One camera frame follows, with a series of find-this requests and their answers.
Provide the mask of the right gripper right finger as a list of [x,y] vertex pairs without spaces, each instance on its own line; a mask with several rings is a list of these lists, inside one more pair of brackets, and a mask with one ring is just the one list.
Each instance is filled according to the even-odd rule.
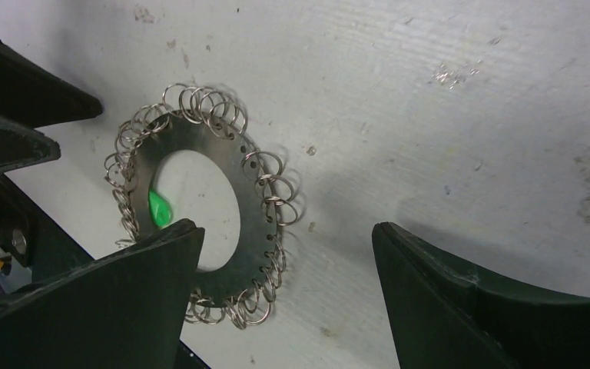
[[460,258],[392,222],[372,246],[402,368],[590,368],[590,298]]

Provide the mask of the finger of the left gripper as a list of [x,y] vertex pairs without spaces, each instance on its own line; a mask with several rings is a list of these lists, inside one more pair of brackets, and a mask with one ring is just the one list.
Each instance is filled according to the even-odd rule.
[[0,116],[0,174],[60,157],[61,149],[56,141]]
[[0,39],[0,115],[31,128],[95,118],[93,95],[23,57]]

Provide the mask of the silver keyring disc with rings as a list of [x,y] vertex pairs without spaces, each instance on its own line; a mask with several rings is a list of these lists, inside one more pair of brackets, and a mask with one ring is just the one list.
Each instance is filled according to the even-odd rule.
[[299,190],[286,160],[250,138],[249,122],[233,92],[177,82],[118,126],[104,159],[126,233],[121,247],[162,229],[151,219],[150,190],[171,205],[170,224],[191,218],[209,228],[188,290],[189,324],[262,324],[273,315],[287,269],[283,231],[300,219]]

